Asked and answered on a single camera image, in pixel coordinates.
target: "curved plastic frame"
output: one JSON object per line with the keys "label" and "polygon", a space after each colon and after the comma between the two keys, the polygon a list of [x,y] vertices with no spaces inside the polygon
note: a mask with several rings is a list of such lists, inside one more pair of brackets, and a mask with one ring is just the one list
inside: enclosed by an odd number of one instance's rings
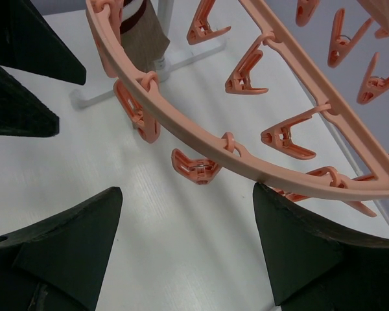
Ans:
{"label": "curved plastic frame", "polygon": [[[91,2],[98,3],[95,7],[102,10],[94,10]],[[146,80],[148,74],[133,66],[119,44],[116,30],[112,28],[115,23],[110,20],[110,16],[112,12],[113,16],[118,16],[119,11],[115,7],[117,2],[86,0],[86,14],[94,38],[99,44],[101,58],[115,71],[144,110],[179,140],[222,167],[288,192],[342,201],[389,198],[389,155],[264,1],[239,0],[262,34],[271,36],[266,39],[266,44],[290,65],[315,98],[317,105],[331,105],[331,109],[321,114],[346,136],[375,176],[375,180],[355,181],[338,174],[340,184],[347,187],[332,187],[329,175],[312,176],[273,165],[254,157],[238,142],[235,142],[234,149],[239,155],[227,150],[227,140],[205,131],[168,103],[160,95],[156,79],[150,81],[151,87],[148,91],[143,88],[141,81]]]}

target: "pink plastic hanger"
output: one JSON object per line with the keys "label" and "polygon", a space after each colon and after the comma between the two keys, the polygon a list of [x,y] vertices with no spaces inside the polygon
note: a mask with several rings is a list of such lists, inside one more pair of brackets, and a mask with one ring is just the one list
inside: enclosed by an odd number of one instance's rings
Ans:
{"label": "pink plastic hanger", "polygon": [[316,11],[317,6],[320,4],[320,0],[297,0],[297,12],[296,12],[296,24],[299,27],[304,27],[312,15]]}
{"label": "pink plastic hanger", "polygon": [[[92,9],[96,14],[101,13],[104,10],[104,7],[106,5],[110,7],[111,14],[109,19],[110,19],[110,25],[112,31],[115,37],[117,38],[118,42],[120,42],[121,38],[120,38],[119,27],[121,25],[121,18],[122,18],[121,14],[123,12],[124,0],[91,0]],[[86,11],[86,17],[88,19],[88,22],[90,22],[89,11]],[[91,33],[95,41],[95,45],[97,46],[102,67],[104,68],[106,75],[109,76],[110,78],[116,78],[117,72],[111,66],[105,53],[101,49],[101,41],[100,39],[98,39],[95,29],[93,27],[91,27]]]}
{"label": "pink plastic hanger", "polygon": [[257,65],[263,56],[259,50],[262,43],[265,44],[267,35],[260,35],[251,47],[246,51],[240,62],[230,74],[225,83],[225,90],[230,94],[258,95],[268,92],[267,88],[254,88],[251,85],[251,70]]}
{"label": "pink plastic hanger", "polygon": [[189,32],[187,33],[187,42],[189,42],[190,45],[219,37],[231,30],[230,26],[216,31],[211,29],[207,18],[210,11],[212,11],[215,2],[216,0],[200,0],[190,25]]}
{"label": "pink plastic hanger", "polygon": [[[319,168],[318,170],[313,170],[312,172],[308,172],[307,174],[312,176],[319,176],[319,177],[329,175],[331,177],[332,187],[345,187],[345,188],[347,187],[346,183],[343,183],[341,181],[340,174],[337,172],[337,170],[334,167],[322,167]],[[372,181],[375,180],[375,176],[373,174],[368,174],[365,176],[353,178],[353,180]],[[296,194],[292,192],[285,192],[281,189],[274,189],[274,190],[277,191],[280,195],[286,197],[287,199],[293,202],[299,202],[310,198],[308,196],[302,196],[300,194]],[[371,209],[369,209],[360,201],[344,201],[344,203],[369,217],[377,216],[375,212],[373,212]]]}
{"label": "pink plastic hanger", "polygon": [[372,76],[378,59],[379,52],[376,52],[369,63],[368,70],[366,70],[362,85],[357,94],[357,102],[359,104],[367,104],[389,90],[389,77],[384,79]]}
{"label": "pink plastic hanger", "polygon": [[357,181],[339,174],[341,180],[339,187],[332,187],[329,175],[312,176],[279,167],[255,157],[237,141],[231,140],[230,144],[238,155],[230,152],[227,139],[214,136],[180,113],[161,96],[154,76],[150,73],[142,73],[133,66],[116,38],[110,21],[112,12],[109,4],[106,3],[101,12],[96,12],[91,5],[91,0],[86,0],[86,7],[91,31],[101,47],[99,50],[102,53],[101,57],[107,59],[124,88],[138,101],[143,113],[149,113],[148,117],[156,119],[174,136],[210,161],[246,178],[303,196],[345,202],[389,198],[389,155],[269,6],[263,0],[239,0],[239,2],[255,21],[261,33],[271,34],[265,39],[265,44],[278,52],[288,63],[314,97],[317,105],[323,106],[326,102],[329,103],[331,109],[320,113],[342,132],[370,168],[375,179],[369,182]]}
{"label": "pink plastic hanger", "polygon": [[356,32],[353,39],[350,39],[342,34],[344,14],[344,8],[336,12],[333,28],[331,29],[330,49],[327,58],[327,64],[331,68],[337,67],[343,61],[373,23],[373,18],[369,18]]}

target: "stand base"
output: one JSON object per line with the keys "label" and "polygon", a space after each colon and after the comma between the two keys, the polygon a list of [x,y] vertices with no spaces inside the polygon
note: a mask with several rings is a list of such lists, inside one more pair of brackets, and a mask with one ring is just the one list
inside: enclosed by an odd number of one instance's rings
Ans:
{"label": "stand base", "polygon": [[[172,71],[216,54],[224,50],[225,47],[226,40],[221,37],[197,45],[188,45],[187,48],[176,52],[166,52],[164,59],[156,64],[160,82],[166,81]],[[74,89],[69,94],[72,105],[76,109],[84,109],[113,97],[115,81],[116,78],[106,77],[98,81],[98,85],[93,84],[80,89]]]}

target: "white metal stand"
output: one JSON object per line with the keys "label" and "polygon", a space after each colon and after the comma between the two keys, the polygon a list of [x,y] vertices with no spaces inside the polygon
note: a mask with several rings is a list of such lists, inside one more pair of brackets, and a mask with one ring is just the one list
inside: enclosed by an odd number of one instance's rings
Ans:
{"label": "white metal stand", "polygon": [[[174,0],[158,1],[158,18],[163,32],[169,35]],[[223,37],[215,38],[197,45],[189,45],[179,51],[166,51],[165,56],[156,61],[156,72],[160,82],[165,81],[172,71],[222,51],[226,47]],[[105,73],[97,82],[88,83],[74,89],[70,94],[72,105],[84,109],[114,96],[113,84],[116,78],[108,78]]]}

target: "plastic clip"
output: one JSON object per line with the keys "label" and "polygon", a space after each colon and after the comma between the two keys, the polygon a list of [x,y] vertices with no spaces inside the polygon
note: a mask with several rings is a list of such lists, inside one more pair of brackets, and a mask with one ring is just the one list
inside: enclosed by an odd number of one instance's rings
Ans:
{"label": "plastic clip", "polygon": [[320,0],[298,0],[297,12],[296,12],[296,24],[299,27],[304,27],[312,15],[316,11],[317,6],[320,4]]}
{"label": "plastic clip", "polygon": [[299,160],[310,160],[316,157],[316,153],[292,142],[291,127],[312,118],[315,113],[331,109],[330,104],[324,104],[312,108],[295,117],[270,127],[261,133],[261,141],[290,157]]}
{"label": "plastic clip", "polygon": [[[235,139],[232,133],[225,133],[222,138],[226,140],[225,149],[232,153],[235,150]],[[209,184],[222,168],[209,159],[191,160],[179,149],[172,151],[171,161],[177,173],[197,185]]]}
{"label": "plastic clip", "polygon": [[333,28],[331,30],[329,56],[327,64],[331,68],[337,67],[343,59],[350,53],[355,47],[356,43],[363,37],[370,25],[373,23],[373,18],[369,18],[361,28],[356,32],[353,39],[342,35],[343,23],[344,23],[344,8],[339,9],[336,12]]}
{"label": "plastic clip", "polygon": [[211,29],[210,24],[207,21],[207,17],[209,16],[210,11],[212,11],[215,2],[216,0],[200,0],[199,6],[197,7],[196,13],[194,14],[194,18],[190,25],[189,32],[187,33],[187,41],[189,42],[189,45],[194,45],[219,37],[231,30],[230,26],[216,31]]}
{"label": "plastic clip", "polygon": [[267,38],[274,38],[274,34],[260,35],[246,51],[240,62],[230,74],[225,83],[225,90],[229,94],[259,95],[268,92],[267,88],[254,88],[251,86],[251,70],[261,60],[264,52],[259,50]]}
{"label": "plastic clip", "polygon": [[382,27],[375,31],[376,39],[383,39],[389,37],[389,32],[384,30]]}
{"label": "plastic clip", "polygon": [[359,94],[357,94],[357,102],[359,104],[367,104],[389,90],[389,77],[384,79],[378,76],[372,76],[378,59],[379,52],[376,52],[369,63],[368,70],[360,86]]}
{"label": "plastic clip", "polygon": [[[323,177],[326,175],[330,175],[331,177],[331,182],[330,186],[331,187],[346,187],[342,183],[342,179],[340,177],[340,174],[337,172],[337,170],[334,167],[322,167],[317,170],[313,170],[311,172],[308,172],[307,175],[312,175],[312,176],[317,176],[317,177]],[[355,180],[359,181],[368,181],[374,179],[373,176],[362,176],[360,178],[355,178]],[[274,189],[278,194],[286,197],[286,199],[292,201],[292,202],[299,202],[303,201],[306,199],[309,199],[309,196],[302,196],[301,194],[296,194],[293,192],[285,192],[281,189]],[[348,206],[352,207],[353,209],[359,211],[362,214],[365,214],[366,216],[369,217],[376,217],[376,213],[373,212],[369,207],[365,206],[362,202],[359,201],[348,201],[348,202],[343,202],[347,204]]]}
{"label": "plastic clip", "polygon": [[[147,92],[150,91],[152,84],[158,85],[158,83],[158,76],[154,71],[147,73],[140,81]],[[114,93],[141,138],[149,144],[154,143],[160,135],[160,123],[144,110],[120,80],[114,83]]]}

